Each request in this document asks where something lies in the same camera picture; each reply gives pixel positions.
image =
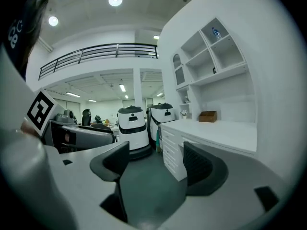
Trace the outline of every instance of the railing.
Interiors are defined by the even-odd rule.
[[[157,46],[151,44],[120,43],[82,48],[63,55],[40,68],[38,80],[64,67],[80,64],[93,58],[143,57],[158,59]]]

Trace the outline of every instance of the white robot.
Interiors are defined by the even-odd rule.
[[[130,106],[118,111],[119,139],[129,141],[130,159],[138,159],[152,153],[149,144],[143,110]]]
[[[155,148],[158,126],[161,123],[175,120],[173,106],[171,104],[153,105],[147,109],[147,129],[151,145]]]

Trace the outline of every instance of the black square patch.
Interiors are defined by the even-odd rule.
[[[39,130],[42,128],[53,105],[42,92],[33,101],[27,115]]]

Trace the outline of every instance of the arched glass cabinet door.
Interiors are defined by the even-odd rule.
[[[177,85],[180,85],[181,83],[185,82],[185,80],[184,80],[183,68],[179,54],[174,55],[173,63],[175,68]]]

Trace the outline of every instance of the white column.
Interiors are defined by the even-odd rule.
[[[141,72],[139,68],[133,69],[133,82],[135,106],[142,107]]]

